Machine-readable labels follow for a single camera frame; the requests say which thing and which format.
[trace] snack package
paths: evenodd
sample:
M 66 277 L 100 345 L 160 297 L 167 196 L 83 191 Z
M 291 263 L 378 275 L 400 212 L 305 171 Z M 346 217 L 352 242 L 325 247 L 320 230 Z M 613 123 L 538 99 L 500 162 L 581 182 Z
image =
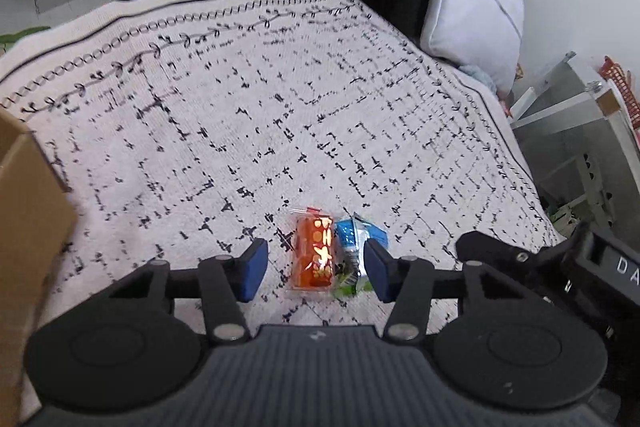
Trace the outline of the snack package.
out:
M 334 220 L 317 208 L 298 214 L 291 285 L 296 290 L 327 291 L 334 282 Z
M 335 235 L 342 254 L 341 270 L 336 296 L 355 295 L 358 291 L 371 291 L 372 287 L 364 267 L 364 244 L 367 239 L 375 239 L 384 248 L 389 241 L 384 230 L 366 221 L 358 214 L 335 224 Z

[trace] pillow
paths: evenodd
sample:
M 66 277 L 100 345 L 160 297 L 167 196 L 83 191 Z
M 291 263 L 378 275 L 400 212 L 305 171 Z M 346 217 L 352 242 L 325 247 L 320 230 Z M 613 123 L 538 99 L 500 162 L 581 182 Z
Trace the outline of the pillow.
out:
M 513 86 L 523 26 L 522 0 L 430 0 L 420 47 L 433 57 L 481 68 L 505 98 Z

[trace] ribbed gray surface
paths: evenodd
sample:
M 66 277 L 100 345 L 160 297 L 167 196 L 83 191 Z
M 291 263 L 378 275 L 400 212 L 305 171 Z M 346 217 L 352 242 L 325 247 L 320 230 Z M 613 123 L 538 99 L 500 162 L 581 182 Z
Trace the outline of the ribbed gray surface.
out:
M 263 327 L 245 346 L 215 350 L 190 385 L 156 406 L 109 417 L 45 408 L 29 423 L 30 427 L 356 425 L 607 424 L 586 406 L 536 416 L 484 408 L 448 389 L 418 350 L 386 344 L 371 327 L 282 326 Z

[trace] orange snack package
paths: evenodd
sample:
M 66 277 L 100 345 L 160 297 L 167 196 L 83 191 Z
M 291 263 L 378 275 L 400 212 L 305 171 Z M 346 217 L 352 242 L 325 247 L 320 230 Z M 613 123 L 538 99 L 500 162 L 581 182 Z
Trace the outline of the orange snack package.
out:
M 334 281 L 333 223 L 330 216 L 315 208 L 301 212 L 291 273 L 293 288 L 331 288 Z

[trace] patterned tablecloth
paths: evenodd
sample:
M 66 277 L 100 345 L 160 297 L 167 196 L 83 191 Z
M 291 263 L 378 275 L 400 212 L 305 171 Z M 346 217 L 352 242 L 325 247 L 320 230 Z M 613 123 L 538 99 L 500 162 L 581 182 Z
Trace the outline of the patterned tablecloth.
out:
M 287 290 L 291 207 L 358 212 L 394 255 L 456 266 L 478 229 L 558 241 L 495 99 L 359 0 L 137 0 L 29 37 L 2 107 L 35 131 L 79 224 L 43 321 L 152 258 L 174 268 L 269 241 L 261 323 L 384 324 L 373 294 Z M 198 303 L 177 316 L 202 329 Z M 432 327 L 454 311 L 433 307 Z

